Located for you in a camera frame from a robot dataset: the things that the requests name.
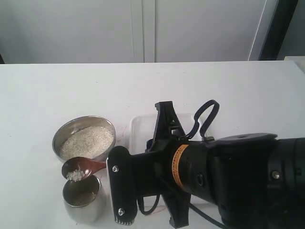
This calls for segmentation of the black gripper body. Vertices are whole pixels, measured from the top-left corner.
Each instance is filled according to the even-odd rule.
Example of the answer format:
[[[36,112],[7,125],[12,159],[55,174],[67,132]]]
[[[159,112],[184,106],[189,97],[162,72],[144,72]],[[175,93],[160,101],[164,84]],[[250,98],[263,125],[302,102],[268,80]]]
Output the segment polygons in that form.
[[[219,205],[214,158],[218,141],[161,140],[130,155],[130,200],[162,195],[170,207],[189,206],[189,196]]]

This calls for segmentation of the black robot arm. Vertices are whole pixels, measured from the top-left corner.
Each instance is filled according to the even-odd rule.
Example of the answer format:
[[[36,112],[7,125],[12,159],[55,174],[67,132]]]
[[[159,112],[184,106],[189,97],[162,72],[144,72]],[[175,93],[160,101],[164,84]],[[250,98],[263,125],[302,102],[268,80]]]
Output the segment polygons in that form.
[[[174,228],[189,224],[196,196],[218,207],[223,229],[302,229],[305,226],[305,140],[255,133],[220,139],[205,135],[219,111],[210,100],[185,133],[172,102],[155,105],[153,138],[132,156],[139,210],[162,198]]]

